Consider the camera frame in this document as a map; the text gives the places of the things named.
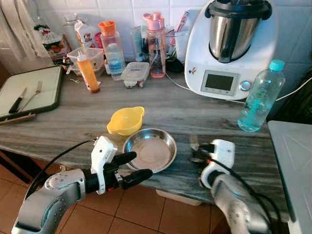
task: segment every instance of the display screen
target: display screen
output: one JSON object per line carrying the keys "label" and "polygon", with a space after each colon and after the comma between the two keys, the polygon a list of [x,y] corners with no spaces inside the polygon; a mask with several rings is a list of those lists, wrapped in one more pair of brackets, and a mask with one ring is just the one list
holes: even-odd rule
{"label": "display screen", "polygon": [[230,91],[234,77],[208,74],[205,87]]}

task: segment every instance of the robotic hand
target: robotic hand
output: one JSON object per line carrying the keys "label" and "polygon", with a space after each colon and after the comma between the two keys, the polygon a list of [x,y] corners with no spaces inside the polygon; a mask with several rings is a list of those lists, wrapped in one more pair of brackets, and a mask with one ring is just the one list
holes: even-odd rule
{"label": "robotic hand", "polygon": [[90,170],[71,170],[49,177],[44,186],[25,199],[12,229],[13,234],[53,234],[65,211],[77,201],[85,199],[87,193],[102,194],[119,185],[128,189],[150,178],[149,169],[138,170],[121,176],[118,168],[137,155],[135,152],[116,155],[117,148],[101,136],[91,153]]}
{"label": "robotic hand", "polygon": [[231,168],[234,164],[232,142],[216,139],[193,151],[191,161],[204,163],[200,175],[203,187],[211,189],[215,204],[224,213],[232,234],[270,234],[269,221],[246,187],[212,159]]}

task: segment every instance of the metal bowl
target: metal bowl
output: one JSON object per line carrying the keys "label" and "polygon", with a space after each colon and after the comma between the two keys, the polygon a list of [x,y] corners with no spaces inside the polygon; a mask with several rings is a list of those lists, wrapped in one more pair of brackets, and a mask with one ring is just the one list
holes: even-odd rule
{"label": "metal bowl", "polygon": [[123,152],[136,152],[136,158],[127,163],[132,170],[151,169],[160,172],[176,157],[176,142],[167,132],[146,128],[130,136],[123,145]]}

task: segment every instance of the black cable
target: black cable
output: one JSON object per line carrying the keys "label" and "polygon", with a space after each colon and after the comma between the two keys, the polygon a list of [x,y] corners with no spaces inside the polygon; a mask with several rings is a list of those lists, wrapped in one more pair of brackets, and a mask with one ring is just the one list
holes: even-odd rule
{"label": "black cable", "polygon": [[[234,176],[237,180],[239,180],[239,181],[246,187],[246,189],[248,190],[249,194],[252,195],[252,196],[257,200],[257,202],[259,203],[259,205],[260,205],[261,208],[263,209],[264,213],[265,213],[266,216],[268,217],[271,231],[272,231],[273,234],[275,234],[275,230],[274,230],[274,228],[273,228],[272,217],[270,216],[270,213],[269,213],[267,207],[265,206],[265,204],[263,203],[263,201],[262,201],[259,197],[261,196],[261,197],[263,197],[263,198],[265,198],[265,199],[269,199],[269,198],[266,197],[265,195],[256,193],[256,192],[252,189],[252,187],[250,187],[250,185],[247,184],[247,183],[245,182],[245,180],[244,180],[242,177],[240,177],[240,175],[238,175],[238,174],[237,174],[235,171],[233,171],[231,168],[228,168],[227,166],[225,166],[223,163],[221,163],[221,162],[219,162],[219,161],[217,161],[217,160],[215,160],[215,159],[213,159],[213,158],[209,158],[208,160],[210,160],[211,162],[214,162],[215,164],[217,164],[217,165],[223,167],[225,170],[227,170],[228,172],[230,172],[230,174],[231,174],[232,176]],[[268,201],[272,204],[272,206],[273,206],[273,208],[274,208],[274,211],[276,212],[276,215],[277,215],[277,218],[278,218],[278,223],[279,223],[278,225],[279,225],[279,227],[281,227],[281,219],[280,219],[279,210],[278,210],[277,206],[274,204],[274,202],[273,202],[271,199],[269,199]],[[278,234],[281,234],[281,228],[278,228]]]}
{"label": "black cable", "polygon": [[58,160],[60,157],[62,157],[64,154],[68,153],[69,151],[73,150],[74,148],[77,148],[78,146],[87,143],[89,141],[95,141],[96,139],[88,139],[85,141],[82,141],[70,148],[68,148],[67,150],[63,151],[62,153],[60,153],[59,155],[57,155],[55,158],[53,158],[38,174],[37,176],[34,178],[32,184],[30,185],[30,187],[27,190],[27,193],[25,195],[24,200],[26,200],[27,197],[29,197],[35,190],[36,188],[39,186],[39,184],[41,183],[40,177],[42,176],[42,174],[56,161]]}

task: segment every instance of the fork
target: fork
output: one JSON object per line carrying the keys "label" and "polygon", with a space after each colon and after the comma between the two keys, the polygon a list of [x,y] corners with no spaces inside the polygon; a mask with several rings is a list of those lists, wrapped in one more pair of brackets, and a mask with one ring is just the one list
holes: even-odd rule
{"label": "fork", "polygon": [[37,89],[35,91],[35,93],[30,97],[30,99],[26,102],[25,105],[23,105],[20,109],[19,109],[19,112],[22,112],[23,109],[27,106],[27,104],[33,99],[34,96],[36,96],[37,94],[39,94],[41,92],[41,89],[42,89],[42,81],[39,80],[38,81],[38,84],[37,84]]}

